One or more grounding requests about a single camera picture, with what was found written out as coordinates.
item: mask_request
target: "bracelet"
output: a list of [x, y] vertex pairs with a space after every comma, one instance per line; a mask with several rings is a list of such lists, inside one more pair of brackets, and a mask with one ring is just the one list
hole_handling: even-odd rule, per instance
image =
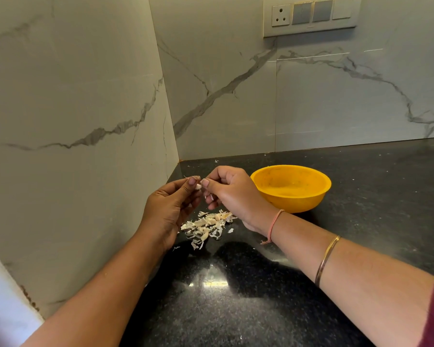
[[266, 245], [267, 243], [270, 243], [272, 241], [272, 230], [273, 230], [273, 225], [275, 225], [276, 220], [278, 219], [279, 215], [284, 212], [284, 210], [279, 210], [279, 212], [275, 215], [275, 217], [273, 218], [272, 224], [270, 225], [270, 229], [268, 230], [268, 235], [267, 235], [267, 240], [266, 241], [262, 241], [260, 244], [261, 245]]
[[323, 262], [321, 262], [318, 271], [316, 273], [316, 278], [315, 278], [315, 285], [317, 285], [319, 287], [319, 281], [321, 280], [321, 274], [323, 274], [323, 269], [324, 266], [326, 265], [326, 262], [328, 261], [328, 258], [332, 252], [332, 250], [334, 249], [334, 246], [336, 245], [336, 243], [340, 240], [340, 236], [337, 235], [335, 239], [332, 240], [332, 242], [329, 244], [328, 248], [326, 249], [326, 252], [324, 253], [324, 258], [323, 258]]

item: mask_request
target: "person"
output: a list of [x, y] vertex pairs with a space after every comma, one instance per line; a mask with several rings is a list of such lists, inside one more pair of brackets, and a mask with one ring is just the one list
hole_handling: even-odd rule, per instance
[[219, 166], [198, 191], [200, 180], [151, 194], [133, 237], [22, 346], [117, 346], [152, 270], [202, 197], [209, 210], [223, 204], [269, 237], [376, 346], [434, 346], [434, 276], [281, 212], [243, 169]]

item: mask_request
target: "yellow bowl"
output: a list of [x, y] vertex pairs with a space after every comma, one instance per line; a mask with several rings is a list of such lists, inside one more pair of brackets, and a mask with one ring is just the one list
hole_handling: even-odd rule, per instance
[[318, 170], [301, 166], [270, 166], [251, 175], [262, 196], [288, 213], [312, 210], [323, 200], [331, 180]]

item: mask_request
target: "bowl rim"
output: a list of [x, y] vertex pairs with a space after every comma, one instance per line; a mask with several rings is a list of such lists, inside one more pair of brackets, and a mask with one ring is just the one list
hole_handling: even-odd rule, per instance
[[[254, 176], [256, 174], [260, 173], [261, 171], [265, 170], [265, 169], [270, 169], [270, 168], [274, 168], [274, 167], [296, 167], [296, 168], [300, 168], [300, 169], [309, 169], [309, 170], [312, 170], [315, 173], [321, 174], [324, 177], [324, 179], [326, 180], [326, 186], [324, 187], [324, 189], [321, 192], [316, 192], [316, 193], [313, 193], [312, 195], [303, 196], [303, 197], [299, 197], [299, 196], [279, 196], [279, 195], [274, 195], [272, 193], [268, 193], [268, 192], [260, 190], [259, 187], [257, 186], [257, 184], [254, 181]], [[259, 190], [260, 192], [263, 192], [263, 193], [265, 193], [267, 195], [270, 195], [270, 196], [280, 197], [280, 198], [299, 198], [300, 199], [300, 198], [316, 197], [316, 196], [323, 195], [324, 193], [328, 192], [329, 189], [332, 186], [332, 182], [329, 179], [329, 176], [327, 176], [326, 174], [320, 172], [319, 170], [313, 169], [313, 168], [304, 167], [304, 166], [298, 166], [298, 165], [295, 165], [295, 164], [276, 164], [276, 165], [273, 165], [273, 166], [267, 166], [267, 167], [264, 167], [264, 168], [257, 169], [254, 173], [251, 174], [251, 180], [253, 181], [255, 187], [257, 187], [257, 190]]]

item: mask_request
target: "person's left hand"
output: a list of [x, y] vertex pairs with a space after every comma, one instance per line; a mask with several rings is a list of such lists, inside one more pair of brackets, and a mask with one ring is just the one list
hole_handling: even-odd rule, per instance
[[146, 201], [137, 233], [159, 246], [162, 253], [169, 250], [179, 227], [201, 202], [202, 192], [195, 190], [200, 180], [194, 176], [172, 181], [153, 192]]

